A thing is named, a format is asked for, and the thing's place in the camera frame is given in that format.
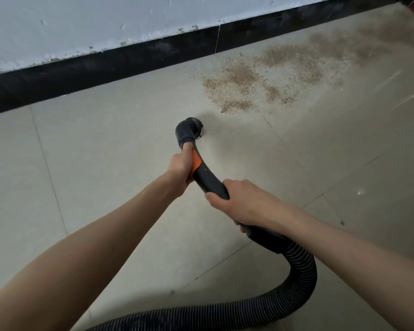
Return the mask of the person's right hand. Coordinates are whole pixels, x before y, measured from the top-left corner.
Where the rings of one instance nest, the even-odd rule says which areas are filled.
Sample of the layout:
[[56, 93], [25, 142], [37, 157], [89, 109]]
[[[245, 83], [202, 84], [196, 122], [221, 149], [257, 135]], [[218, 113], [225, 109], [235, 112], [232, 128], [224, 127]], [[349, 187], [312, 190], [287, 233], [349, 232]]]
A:
[[273, 194], [259, 188], [249, 180], [223, 181], [230, 200], [237, 206], [237, 216], [230, 217], [237, 225], [258, 226], [286, 236], [296, 210]]

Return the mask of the person's left hand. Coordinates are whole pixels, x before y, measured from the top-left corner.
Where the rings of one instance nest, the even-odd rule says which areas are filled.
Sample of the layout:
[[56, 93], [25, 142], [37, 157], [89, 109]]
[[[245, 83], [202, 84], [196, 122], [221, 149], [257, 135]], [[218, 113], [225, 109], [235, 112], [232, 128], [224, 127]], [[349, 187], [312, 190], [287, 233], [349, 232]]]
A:
[[164, 177], [167, 185], [166, 189], [169, 191], [173, 200], [182, 196], [192, 183], [192, 165], [193, 163], [182, 162], [181, 152], [172, 156]]

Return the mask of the black orange vacuum handle nozzle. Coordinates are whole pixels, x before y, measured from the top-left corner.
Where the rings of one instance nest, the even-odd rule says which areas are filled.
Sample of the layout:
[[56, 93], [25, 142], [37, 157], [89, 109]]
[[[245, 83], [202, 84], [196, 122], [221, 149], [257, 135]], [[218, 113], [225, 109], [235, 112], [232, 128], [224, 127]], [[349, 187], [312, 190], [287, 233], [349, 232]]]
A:
[[[178, 145], [181, 149], [186, 143], [193, 145], [193, 163], [190, 177], [198, 184], [201, 190], [204, 193], [214, 193], [223, 200], [229, 200], [230, 196], [225, 185], [205, 164], [196, 147], [196, 140], [202, 136], [203, 129], [202, 122], [195, 117], [189, 117], [178, 123], [175, 129]], [[241, 225], [241, 227], [250, 240], [276, 254], [286, 253], [288, 248], [293, 244], [291, 239], [266, 228], [247, 225]]]

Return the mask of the person's right forearm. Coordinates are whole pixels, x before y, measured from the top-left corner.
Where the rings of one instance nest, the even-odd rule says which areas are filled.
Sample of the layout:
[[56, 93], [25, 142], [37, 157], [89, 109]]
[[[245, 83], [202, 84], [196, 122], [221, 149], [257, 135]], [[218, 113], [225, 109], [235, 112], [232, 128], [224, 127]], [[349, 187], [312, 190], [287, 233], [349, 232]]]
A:
[[414, 331], [414, 261], [282, 204], [286, 235], [399, 331]]

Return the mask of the person's left forearm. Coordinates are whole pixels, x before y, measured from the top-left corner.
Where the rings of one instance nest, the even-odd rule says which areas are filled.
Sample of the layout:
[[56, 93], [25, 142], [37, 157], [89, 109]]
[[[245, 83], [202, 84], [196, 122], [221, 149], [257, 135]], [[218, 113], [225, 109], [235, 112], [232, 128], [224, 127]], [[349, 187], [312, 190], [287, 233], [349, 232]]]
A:
[[0, 290], [0, 331], [70, 331], [184, 193], [186, 180], [168, 170], [28, 263]]

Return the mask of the scattered brown sawdust patch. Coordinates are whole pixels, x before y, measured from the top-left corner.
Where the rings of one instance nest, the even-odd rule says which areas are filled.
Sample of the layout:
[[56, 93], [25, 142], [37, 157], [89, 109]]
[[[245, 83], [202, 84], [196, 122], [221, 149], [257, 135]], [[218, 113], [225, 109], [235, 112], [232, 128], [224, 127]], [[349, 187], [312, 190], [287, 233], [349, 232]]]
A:
[[299, 43], [226, 58], [217, 75], [203, 76], [203, 87], [221, 113], [257, 109], [262, 101], [290, 107], [305, 92], [335, 86], [352, 66], [368, 65], [403, 44], [414, 48], [414, 18], [396, 14], [328, 33], [315, 30]]

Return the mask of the black skirting board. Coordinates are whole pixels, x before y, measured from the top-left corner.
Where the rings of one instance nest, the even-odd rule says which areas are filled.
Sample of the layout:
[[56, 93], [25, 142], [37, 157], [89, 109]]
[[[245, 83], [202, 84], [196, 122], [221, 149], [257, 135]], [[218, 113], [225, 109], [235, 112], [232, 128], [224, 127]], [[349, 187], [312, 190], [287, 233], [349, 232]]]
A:
[[414, 0], [323, 0], [188, 33], [92, 52], [0, 74], [0, 113]]

